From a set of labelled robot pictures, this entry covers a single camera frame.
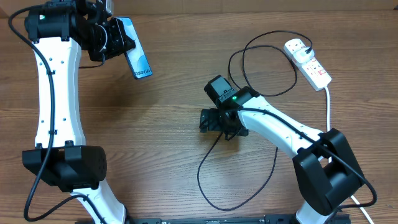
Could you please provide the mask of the blue Galaxy smartphone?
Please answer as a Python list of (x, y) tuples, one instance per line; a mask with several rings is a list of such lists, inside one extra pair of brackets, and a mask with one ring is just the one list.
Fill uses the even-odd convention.
[(132, 20), (129, 17), (117, 17), (117, 19), (122, 22), (126, 35), (135, 43), (134, 48), (124, 53), (133, 77), (135, 79), (142, 79), (151, 76), (152, 70)]

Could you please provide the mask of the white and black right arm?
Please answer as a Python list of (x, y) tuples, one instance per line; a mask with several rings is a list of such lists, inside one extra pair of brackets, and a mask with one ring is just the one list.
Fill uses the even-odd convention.
[(292, 160), (299, 191), (304, 199), (294, 223), (328, 223), (344, 201), (366, 182), (345, 135), (311, 128), (273, 107), (263, 96), (245, 86), (236, 90), (221, 75), (210, 80), (205, 93), (215, 104), (203, 109), (200, 131), (218, 131), (227, 141), (260, 134)]

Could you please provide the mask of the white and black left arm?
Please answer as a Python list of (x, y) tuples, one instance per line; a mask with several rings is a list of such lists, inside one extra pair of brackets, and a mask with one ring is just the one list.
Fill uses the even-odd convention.
[(48, 1), (27, 9), (25, 41), (39, 75), (35, 147), (22, 153), (26, 169), (81, 202), (93, 223), (131, 223), (106, 181), (104, 149), (89, 146), (79, 109), (82, 51), (96, 66), (136, 46), (113, 16), (112, 1)]

